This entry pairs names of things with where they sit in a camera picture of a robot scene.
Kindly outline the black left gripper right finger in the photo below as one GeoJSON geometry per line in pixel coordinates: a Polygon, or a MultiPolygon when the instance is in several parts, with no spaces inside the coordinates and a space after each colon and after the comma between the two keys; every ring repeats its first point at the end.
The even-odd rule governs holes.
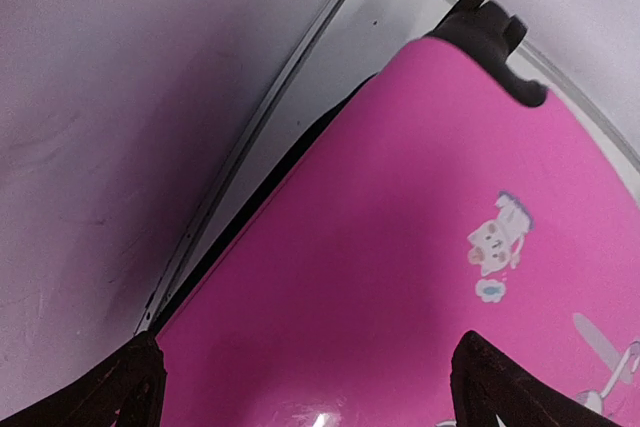
{"type": "Polygon", "coordinates": [[[606,400],[625,381],[625,352],[598,329],[579,335],[609,370],[601,388],[583,389],[569,397],[545,384],[479,333],[468,330],[451,355],[451,426],[623,426],[606,400]]]}

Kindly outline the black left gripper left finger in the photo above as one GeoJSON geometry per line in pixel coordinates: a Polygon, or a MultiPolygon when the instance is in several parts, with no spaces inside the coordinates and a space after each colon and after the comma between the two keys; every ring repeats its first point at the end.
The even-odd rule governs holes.
{"type": "Polygon", "coordinates": [[[24,426],[160,425],[166,370],[152,334],[138,334],[68,386],[1,421],[24,426]]]}

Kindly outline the pink cartoon suitcase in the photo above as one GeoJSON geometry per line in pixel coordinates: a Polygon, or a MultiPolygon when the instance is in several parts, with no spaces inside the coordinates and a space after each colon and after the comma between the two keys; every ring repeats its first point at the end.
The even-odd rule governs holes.
{"type": "Polygon", "coordinates": [[[451,426],[479,333],[639,422],[639,210],[564,103],[507,58],[523,23],[458,0],[313,129],[157,321],[165,426],[451,426]]]}

